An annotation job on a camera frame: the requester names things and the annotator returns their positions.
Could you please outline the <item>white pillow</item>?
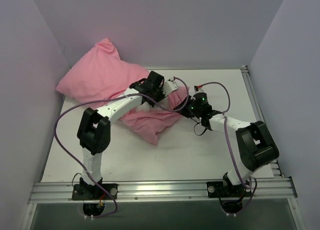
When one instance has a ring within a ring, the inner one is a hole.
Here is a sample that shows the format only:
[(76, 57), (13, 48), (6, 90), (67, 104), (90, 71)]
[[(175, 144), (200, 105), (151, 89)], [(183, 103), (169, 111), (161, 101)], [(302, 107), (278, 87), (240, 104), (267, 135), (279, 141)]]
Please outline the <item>white pillow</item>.
[(154, 106), (151, 106), (148, 102), (144, 102), (143, 104), (137, 106), (134, 108), (136, 112), (157, 112), (157, 111), (162, 111), (163, 108), (165, 109), (171, 109), (170, 107), (170, 102), (167, 98), (161, 100), (158, 102), (159, 105), (155, 104)]

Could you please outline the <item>pink floral pillowcase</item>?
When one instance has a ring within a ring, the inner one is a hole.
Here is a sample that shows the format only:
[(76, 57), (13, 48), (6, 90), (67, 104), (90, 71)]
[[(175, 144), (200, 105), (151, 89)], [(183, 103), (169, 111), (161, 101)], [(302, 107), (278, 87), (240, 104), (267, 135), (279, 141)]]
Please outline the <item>pink floral pillowcase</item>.
[[(117, 48), (105, 38), (96, 43), (59, 81), (57, 92), (78, 103), (114, 99), (134, 82), (147, 78), (149, 71), (121, 60)], [(182, 116), (168, 110), (129, 111), (121, 121), (146, 142), (157, 145), (158, 135)]]

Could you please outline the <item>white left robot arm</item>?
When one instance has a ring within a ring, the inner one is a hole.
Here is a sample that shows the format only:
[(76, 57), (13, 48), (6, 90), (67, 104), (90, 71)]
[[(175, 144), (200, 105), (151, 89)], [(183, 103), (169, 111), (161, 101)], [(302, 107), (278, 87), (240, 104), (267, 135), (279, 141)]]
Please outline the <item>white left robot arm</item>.
[(102, 153), (111, 142), (111, 126), (130, 110), (144, 103), (154, 106), (177, 90), (172, 80), (151, 71), (147, 78), (132, 83), (119, 98), (97, 109), (87, 108), (82, 115), (77, 138), (85, 169), (80, 178), (83, 194), (90, 200), (100, 196)]

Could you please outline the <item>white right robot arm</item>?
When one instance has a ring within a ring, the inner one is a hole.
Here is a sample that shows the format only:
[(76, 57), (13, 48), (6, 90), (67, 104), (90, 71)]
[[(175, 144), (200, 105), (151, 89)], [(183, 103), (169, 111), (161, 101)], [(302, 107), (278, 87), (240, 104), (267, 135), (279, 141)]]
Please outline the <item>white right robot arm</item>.
[(248, 122), (228, 117), (214, 110), (205, 93), (189, 96), (186, 103), (174, 108), (180, 115), (199, 119), (205, 130), (223, 133), (233, 164), (224, 175), (223, 193), (234, 196), (257, 170), (276, 160), (279, 150), (263, 121)]

